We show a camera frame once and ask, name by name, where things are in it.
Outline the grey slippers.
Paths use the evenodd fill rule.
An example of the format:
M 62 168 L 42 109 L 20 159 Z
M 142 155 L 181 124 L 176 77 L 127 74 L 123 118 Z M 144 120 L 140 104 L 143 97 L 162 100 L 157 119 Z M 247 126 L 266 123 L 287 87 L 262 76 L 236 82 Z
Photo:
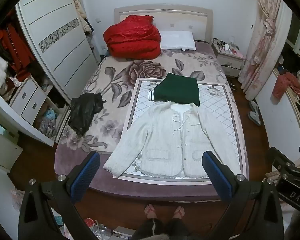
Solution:
M 259 107 L 253 100 L 249 101 L 251 111 L 248 113 L 249 119 L 254 122 L 257 126 L 261 126 L 261 120 L 259 115 Z

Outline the person's right foot sandal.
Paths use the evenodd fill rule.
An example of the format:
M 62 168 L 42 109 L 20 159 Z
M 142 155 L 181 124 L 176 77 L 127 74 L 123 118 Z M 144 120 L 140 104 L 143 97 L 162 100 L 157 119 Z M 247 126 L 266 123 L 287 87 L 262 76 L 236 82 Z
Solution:
M 173 214 L 172 218 L 182 220 L 184 216 L 185 216 L 185 209 L 182 206 L 179 206 L 174 211 L 174 214 Z

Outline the white fuzzy cardigan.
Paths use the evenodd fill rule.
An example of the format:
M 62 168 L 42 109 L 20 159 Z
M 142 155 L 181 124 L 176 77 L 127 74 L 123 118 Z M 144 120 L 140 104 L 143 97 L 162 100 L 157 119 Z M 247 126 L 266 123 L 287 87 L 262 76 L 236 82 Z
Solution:
M 211 151 L 234 174 L 240 164 L 222 123 L 195 104 L 164 102 L 138 117 L 121 137 L 104 164 L 114 177 L 121 176 L 140 155 L 140 171 L 154 177 L 205 178 L 202 156 Z

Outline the white pillow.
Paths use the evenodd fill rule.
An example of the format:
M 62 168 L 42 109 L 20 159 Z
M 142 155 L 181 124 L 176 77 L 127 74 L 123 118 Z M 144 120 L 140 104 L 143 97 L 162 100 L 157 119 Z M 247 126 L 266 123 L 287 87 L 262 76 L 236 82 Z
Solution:
M 161 49 L 196 50 L 193 34 L 190 31 L 159 31 Z

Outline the white nightstand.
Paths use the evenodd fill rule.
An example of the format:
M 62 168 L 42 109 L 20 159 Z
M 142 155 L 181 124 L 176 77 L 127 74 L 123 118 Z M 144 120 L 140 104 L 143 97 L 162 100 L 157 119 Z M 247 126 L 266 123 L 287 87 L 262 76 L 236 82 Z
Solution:
M 236 47 L 217 38 L 213 38 L 212 48 L 225 75 L 238 77 L 244 62 L 242 53 Z

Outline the beige bed headboard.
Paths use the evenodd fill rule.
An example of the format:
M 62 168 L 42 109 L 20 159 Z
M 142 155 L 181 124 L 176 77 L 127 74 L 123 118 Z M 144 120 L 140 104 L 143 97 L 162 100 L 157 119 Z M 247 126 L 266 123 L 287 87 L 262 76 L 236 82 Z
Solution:
M 159 31 L 190 31 L 193 38 L 211 43 L 213 11 L 179 4 L 142 4 L 114 9 L 114 21 L 119 23 L 129 15 L 153 16 Z

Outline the red duvet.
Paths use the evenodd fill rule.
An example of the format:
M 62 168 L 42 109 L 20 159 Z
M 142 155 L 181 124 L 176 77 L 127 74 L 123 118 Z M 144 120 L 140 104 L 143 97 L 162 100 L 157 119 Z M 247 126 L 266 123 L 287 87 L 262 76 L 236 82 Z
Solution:
M 160 56 L 161 36 L 150 15 L 129 15 L 110 26 L 103 39 L 113 57 L 152 60 Z

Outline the white drawer unit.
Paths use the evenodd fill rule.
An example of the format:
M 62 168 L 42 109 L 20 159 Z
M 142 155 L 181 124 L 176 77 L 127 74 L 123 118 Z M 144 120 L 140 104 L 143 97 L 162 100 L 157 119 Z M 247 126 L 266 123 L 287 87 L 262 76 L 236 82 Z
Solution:
M 29 124 L 33 124 L 43 103 L 46 100 L 44 91 L 29 76 L 17 89 L 15 95 L 10 100 L 12 109 L 25 119 Z

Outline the white sliding wardrobe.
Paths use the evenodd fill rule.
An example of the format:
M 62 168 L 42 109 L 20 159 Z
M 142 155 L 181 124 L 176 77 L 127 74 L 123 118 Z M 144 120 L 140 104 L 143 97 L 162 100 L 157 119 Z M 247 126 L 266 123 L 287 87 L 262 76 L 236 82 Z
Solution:
M 20 0 L 24 36 L 44 73 L 66 102 L 82 94 L 97 69 L 73 0 Z

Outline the black garment on bed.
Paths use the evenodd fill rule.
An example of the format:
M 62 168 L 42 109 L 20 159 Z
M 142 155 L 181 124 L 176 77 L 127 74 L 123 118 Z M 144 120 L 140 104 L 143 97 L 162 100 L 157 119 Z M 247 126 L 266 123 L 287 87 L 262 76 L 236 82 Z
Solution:
M 101 93 L 85 93 L 78 98 L 72 98 L 68 125 L 77 135 L 85 135 L 94 115 L 102 111 L 105 103 L 106 100 L 102 99 Z

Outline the folded dark green sweater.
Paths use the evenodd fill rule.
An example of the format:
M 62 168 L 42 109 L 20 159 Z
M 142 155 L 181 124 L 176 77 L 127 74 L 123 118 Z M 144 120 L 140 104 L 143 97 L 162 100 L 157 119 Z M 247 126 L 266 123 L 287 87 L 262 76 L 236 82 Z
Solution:
M 181 105 L 194 103 L 200 106 L 199 88 L 193 77 L 168 73 L 153 90 L 148 93 L 149 101 L 175 102 Z

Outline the pink floral curtain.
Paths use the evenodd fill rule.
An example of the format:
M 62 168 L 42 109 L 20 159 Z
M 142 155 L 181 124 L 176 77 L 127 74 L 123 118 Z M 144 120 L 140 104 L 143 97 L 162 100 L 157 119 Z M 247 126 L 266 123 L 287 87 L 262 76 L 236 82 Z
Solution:
M 257 0 L 258 11 L 253 34 L 238 80 L 245 98 L 253 100 L 263 85 L 262 65 L 276 34 L 276 19 L 281 0 Z

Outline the red garment on sill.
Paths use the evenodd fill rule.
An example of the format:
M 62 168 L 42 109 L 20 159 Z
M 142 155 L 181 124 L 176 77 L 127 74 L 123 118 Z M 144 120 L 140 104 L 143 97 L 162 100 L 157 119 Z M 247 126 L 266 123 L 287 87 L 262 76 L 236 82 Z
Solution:
M 285 72 L 277 77 L 272 95 L 280 100 L 288 87 L 300 95 L 300 82 L 297 77 L 290 72 Z

